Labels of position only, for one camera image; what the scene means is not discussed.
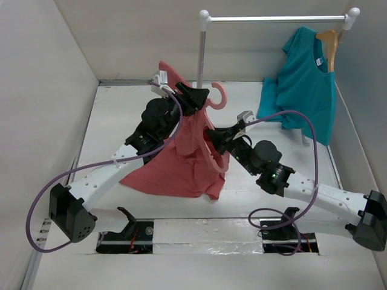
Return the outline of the pink plastic hanger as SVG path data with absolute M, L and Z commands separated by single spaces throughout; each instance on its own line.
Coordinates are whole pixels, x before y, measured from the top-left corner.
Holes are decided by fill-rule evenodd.
M 200 131 L 199 131 L 198 141 L 207 165 L 218 173 L 226 173 L 229 169 L 229 154 L 227 153 L 225 155 L 221 155 L 221 160 L 223 163 L 219 165 L 204 139 L 204 129 L 207 128 L 210 130 L 214 130 L 215 128 L 210 118 L 207 115 L 207 112 L 206 112 L 207 107 L 210 107 L 214 110 L 219 111 L 223 109 L 227 104 L 227 93 L 223 85 L 218 82 L 212 82 L 211 86 L 212 88 L 215 88 L 219 91 L 221 95 L 221 100 L 219 103 L 215 103 L 211 98 L 208 98 L 202 110 L 197 112 L 197 115 L 199 115 L 202 118 L 201 123 L 199 125 Z

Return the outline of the pink t shirt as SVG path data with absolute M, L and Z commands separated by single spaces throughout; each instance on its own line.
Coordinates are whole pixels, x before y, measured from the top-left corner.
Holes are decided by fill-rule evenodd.
M 206 109 L 184 117 L 177 136 L 119 183 L 150 195 L 198 198 L 206 194 L 211 200 L 219 199 L 230 156 L 216 152 L 205 133 L 213 128 Z

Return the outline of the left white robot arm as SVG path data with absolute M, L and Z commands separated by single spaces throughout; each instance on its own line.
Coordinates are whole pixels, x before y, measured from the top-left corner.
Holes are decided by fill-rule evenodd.
M 178 82 L 175 89 L 152 84 L 158 97 L 149 101 L 141 114 L 141 122 L 134 133 L 113 154 L 109 164 L 98 165 L 86 177 L 64 187 L 56 184 L 50 190 L 49 214 L 71 243 L 86 238 L 96 226 L 91 209 L 97 201 L 126 175 L 144 165 L 146 157 L 154 157 L 164 142 L 176 134 L 184 116 L 191 116 L 202 108 L 208 89 L 191 88 Z

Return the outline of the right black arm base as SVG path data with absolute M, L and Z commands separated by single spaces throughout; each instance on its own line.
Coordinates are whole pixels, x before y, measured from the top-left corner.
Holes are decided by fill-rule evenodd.
M 294 225 L 290 224 L 273 230 L 260 230 L 258 236 L 262 238 L 264 253 L 278 253 L 289 255 L 301 238 L 297 253 L 318 253 L 316 235 L 314 233 L 300 233 L 298 236 Z

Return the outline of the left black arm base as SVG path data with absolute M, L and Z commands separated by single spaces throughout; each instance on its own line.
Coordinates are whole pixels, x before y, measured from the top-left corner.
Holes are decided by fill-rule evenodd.
M 117 207 L 127 223 L 120 231 L 100 231 L 96 245 L 99 254 L 152 254 L 154 220 L 136 219 L 124 207 Z

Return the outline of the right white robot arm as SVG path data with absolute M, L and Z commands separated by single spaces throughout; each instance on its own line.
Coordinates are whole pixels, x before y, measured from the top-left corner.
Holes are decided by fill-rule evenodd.
M 335 214 L 343 229 L 360 246 L 373 251 L 386 247 L 386 198 L 378 191 L 353 193 L 307 179 L 279 161 L 282 154 L 268 140 L 252 146 L 236 127 L 206 130 L 219 154 L 229 153 L 266 193 L 297 199 Z

